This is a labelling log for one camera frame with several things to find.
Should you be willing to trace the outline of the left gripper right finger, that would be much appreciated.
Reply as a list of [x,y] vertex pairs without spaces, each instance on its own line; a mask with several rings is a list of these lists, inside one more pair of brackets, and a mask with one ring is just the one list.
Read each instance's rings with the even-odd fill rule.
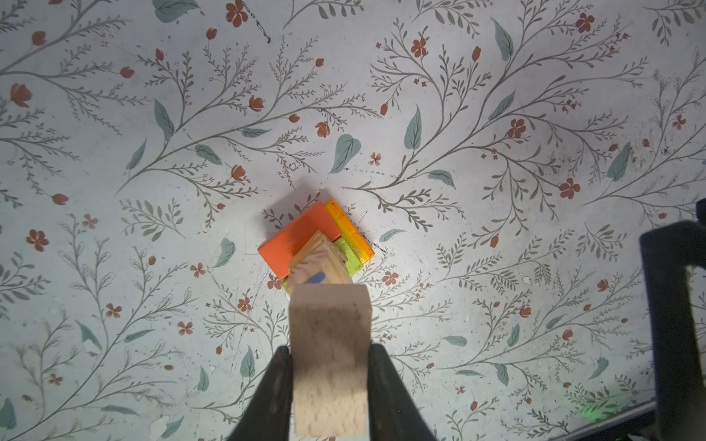
[[372,441],[436,439],[380,344],[369,350],[367,392]]

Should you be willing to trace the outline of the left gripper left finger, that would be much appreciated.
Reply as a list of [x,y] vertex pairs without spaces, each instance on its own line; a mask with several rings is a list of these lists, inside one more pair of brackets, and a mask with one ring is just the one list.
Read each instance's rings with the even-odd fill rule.
[[227,440],[287,441],[291,415],[292,355],[283,345],[275,351],[241,421]]

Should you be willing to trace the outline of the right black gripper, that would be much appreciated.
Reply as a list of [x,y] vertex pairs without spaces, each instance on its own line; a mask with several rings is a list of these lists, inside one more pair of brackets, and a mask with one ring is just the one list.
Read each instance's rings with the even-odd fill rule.
[[705,439],[705,386],[687,269],[705,268],[705,201],[697,220],[644,233],[640,249],[649,305],[662,440]]

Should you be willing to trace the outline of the natural wood long block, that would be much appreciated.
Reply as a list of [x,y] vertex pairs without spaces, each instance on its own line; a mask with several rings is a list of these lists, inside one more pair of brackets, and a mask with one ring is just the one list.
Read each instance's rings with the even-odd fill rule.
[[368,419],[371,297],[358,284],[305,284],[290,298],[298,437],[362,437]]

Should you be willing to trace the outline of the green wood block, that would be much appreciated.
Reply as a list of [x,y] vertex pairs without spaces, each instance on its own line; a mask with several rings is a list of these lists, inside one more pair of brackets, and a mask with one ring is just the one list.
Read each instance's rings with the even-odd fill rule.
[[360,271],[362,271],[362,262],[356,255],[354,249],[344,237],[340,237],[338,240],[336,240],[336,242],[334,242],[334,245],[338,248],[339,251],[341,251],[345,255],[346,268],[351,277],[355,276]]

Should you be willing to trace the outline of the letter R wood cube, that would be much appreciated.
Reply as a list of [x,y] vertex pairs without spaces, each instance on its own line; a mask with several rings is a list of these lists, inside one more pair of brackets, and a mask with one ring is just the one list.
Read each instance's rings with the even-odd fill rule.
[[322,232],[316,232],[288,264],[284,287],[290,295],[301,284],[351,284],[347,256]]

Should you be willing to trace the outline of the red orange wood block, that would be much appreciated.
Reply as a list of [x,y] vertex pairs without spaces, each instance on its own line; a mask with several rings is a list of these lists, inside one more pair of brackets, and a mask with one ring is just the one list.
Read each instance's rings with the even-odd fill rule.
[[283,280],[290,273],[290,261],[316,233],[323,233],[331,242],[341,237],[340,229],[322,202],[306,209],[261,244],[257,251],[276,278]]

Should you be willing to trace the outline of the orange yellow wood block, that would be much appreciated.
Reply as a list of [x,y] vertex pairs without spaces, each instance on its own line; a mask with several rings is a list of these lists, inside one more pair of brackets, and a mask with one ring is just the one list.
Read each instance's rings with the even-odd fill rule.
[[362,233],[357,229],[353,222],[349,220],[349,217],[343,209],[341,209],[334,200],[329,200],[329,202],[325,204],[325,207],[340,229],[343,238],[350,245],[360,262],[363,265],[370,262],[375,256],[371,245],[363,237]]

